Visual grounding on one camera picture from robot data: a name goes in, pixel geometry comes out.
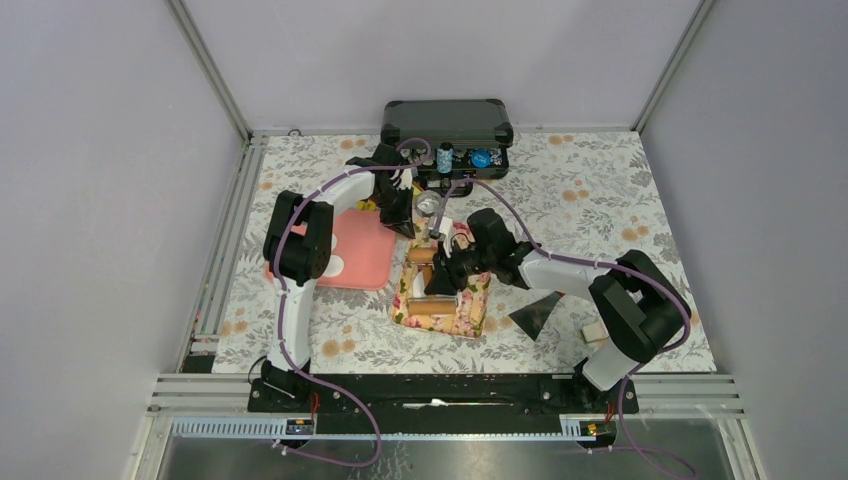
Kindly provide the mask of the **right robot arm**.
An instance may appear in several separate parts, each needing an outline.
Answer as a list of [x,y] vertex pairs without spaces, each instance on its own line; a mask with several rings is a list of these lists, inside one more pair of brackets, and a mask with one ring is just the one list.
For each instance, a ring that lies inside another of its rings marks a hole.
[[582,378],[573,396],[583,410],[601,410],[620,380],[691,329],[689,305],[642,251],[630,250],[614,262],[554,254],[529,239],[517,240],[491,208],[474,212],[467,226],[471,238],[460,244],[451,222],[438,216],[428,222],[437,250],[425,293],[457,294],[472,277],[489,273],[504,285],[593,302],[609,338],[575,369]]

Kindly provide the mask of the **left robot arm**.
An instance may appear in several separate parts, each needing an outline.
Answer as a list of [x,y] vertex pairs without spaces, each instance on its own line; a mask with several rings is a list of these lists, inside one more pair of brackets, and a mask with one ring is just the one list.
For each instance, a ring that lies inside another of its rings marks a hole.
[[267,354],[260,380],[285,410],[299,410],[309,401],[304,370],[310,361],[309,317],[317,281],[330,263],[337,214],[371,200],[384,228],[413,239],[416,167],[398,148],[380,143],[371,156],[348,160],[342,173],[314,192],[285,190],[277,196],[263,246],[277,280],[275,347]]

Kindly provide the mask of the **floral yellow tray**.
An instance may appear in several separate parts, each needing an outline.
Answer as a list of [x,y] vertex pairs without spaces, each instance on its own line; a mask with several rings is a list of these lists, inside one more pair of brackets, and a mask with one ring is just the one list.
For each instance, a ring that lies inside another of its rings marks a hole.
[[491,275],[489,273],[471,276],[466,289],[454,296],[448,296],[458,300],[454,315],[414,316],[408,313],[407,298],[416,268],[409,266],[407,254],[415,247],[437,247],[437,242],[426,235],[427,222],[424,219],[416,221],[414,227],[416,238],[408,243],[408,249],[404,255],[390,319],[404,327],[468,338],[479,337],[482,333],[490,294]]

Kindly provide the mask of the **wooden double-ended rolling pin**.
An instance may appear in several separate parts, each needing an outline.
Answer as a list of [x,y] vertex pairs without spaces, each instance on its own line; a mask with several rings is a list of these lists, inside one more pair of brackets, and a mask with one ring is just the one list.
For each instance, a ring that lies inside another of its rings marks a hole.
[[[426,270],[429,281],[433,273],[432,262],[436,254],[436,248],[415,247],[409,250],[407,261],[410,267],[416,268],[416,273],[420,270]],[[441,295],[427,295],[425,299],[420,300],[410,299],[409,295],[407,298],[408,313],[414,316],[454,315],[457,304],[458,300],[456,298]]]

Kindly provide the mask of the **white dough ball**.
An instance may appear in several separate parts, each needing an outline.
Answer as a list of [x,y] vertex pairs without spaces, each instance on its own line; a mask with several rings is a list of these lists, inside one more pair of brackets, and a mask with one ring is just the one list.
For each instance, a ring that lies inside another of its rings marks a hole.
[[409,298],[413,300],[425,299],[427,297],[427,294],[425,292],[427,281],[427,271],[418,271],[411,281]]

